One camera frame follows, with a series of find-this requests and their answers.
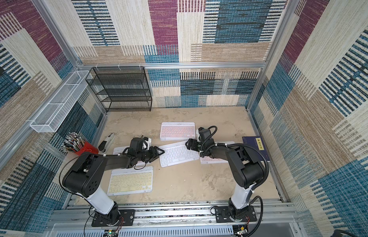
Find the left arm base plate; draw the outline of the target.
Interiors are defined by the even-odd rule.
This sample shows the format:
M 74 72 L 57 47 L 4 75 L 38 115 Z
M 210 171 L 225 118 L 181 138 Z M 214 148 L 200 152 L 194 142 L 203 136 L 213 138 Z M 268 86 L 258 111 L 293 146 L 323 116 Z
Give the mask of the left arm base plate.
M 101 214 L 95 211 L 92 227 L 123 227 L 132 226 L 134 222 L 134 209 L 119 209 L 110 211 L 109 214 Z

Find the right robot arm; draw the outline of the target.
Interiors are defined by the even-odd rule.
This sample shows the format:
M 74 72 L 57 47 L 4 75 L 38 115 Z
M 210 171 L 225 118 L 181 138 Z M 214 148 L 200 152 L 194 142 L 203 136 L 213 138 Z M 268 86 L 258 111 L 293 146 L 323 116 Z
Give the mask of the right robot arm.
M 268 178 L 269 164 L 262 152 L 244 143 L 227 144 L 215 142 L 213 136 L 218 128 L 199 128 L 198 138 L 189 139 L 188 150 L 199 152 L 200 157 L 210 157 L 228 162 L 236 188 L 228 201 L 228 218 L 233 222 L 242 221 L 252 213 L 251 196 Z

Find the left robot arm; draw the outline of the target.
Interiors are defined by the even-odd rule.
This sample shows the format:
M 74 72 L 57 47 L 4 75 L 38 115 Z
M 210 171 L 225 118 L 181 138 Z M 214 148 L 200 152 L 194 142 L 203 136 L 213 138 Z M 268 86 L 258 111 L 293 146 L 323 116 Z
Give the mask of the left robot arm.
M 165 151 L 150 146 L 148 138 L 136 137 L 130 146 L 116 155 L 99 155 L 89 151 L 77 157 L 60 181 L 62 188 L 86 200 L 94 208 L 93 227 L 115 226 L 124 220 L 118 204 L 100 187 L 105 171 L 134 168 L 138 162 L 145 164 L 158 159 Z

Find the white keyboard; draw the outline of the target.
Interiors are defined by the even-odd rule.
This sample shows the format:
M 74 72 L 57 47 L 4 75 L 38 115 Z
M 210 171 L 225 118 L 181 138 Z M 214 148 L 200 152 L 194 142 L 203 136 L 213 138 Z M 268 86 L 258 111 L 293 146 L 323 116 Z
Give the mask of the white keyboard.
M 161 167 L 169 167 L 199 160 L 199 153 L 193 150 L 188 150 L 185 144 L 186 141 L 181 141 L 159 146 L 159 148 L 164 151 L 164 154 L 159 158 Z

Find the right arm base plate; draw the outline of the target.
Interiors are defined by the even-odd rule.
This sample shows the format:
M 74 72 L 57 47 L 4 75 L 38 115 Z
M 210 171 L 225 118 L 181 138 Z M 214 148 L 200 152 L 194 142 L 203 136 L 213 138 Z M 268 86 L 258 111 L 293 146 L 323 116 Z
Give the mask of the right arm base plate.
M 243 209 L 235 209 L 233 206 L 213 206 L 210 209 L 212 215 L 216 217 L 217 223 L 229 222 L 256 222 L 257 216 L 252 205 Z

